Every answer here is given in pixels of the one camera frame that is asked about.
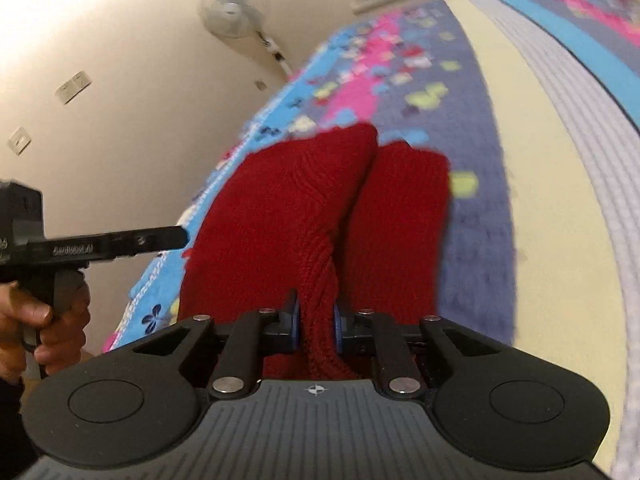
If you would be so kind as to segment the person left hand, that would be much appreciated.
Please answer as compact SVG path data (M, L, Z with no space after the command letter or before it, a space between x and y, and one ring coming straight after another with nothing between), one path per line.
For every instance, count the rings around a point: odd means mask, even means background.
M48 375L80 362L90 322L90 290L85 281L73 296L70 310L59 318L17 282L1 285L1 378L16 385L26 370L24 328L40 333L36 362Z

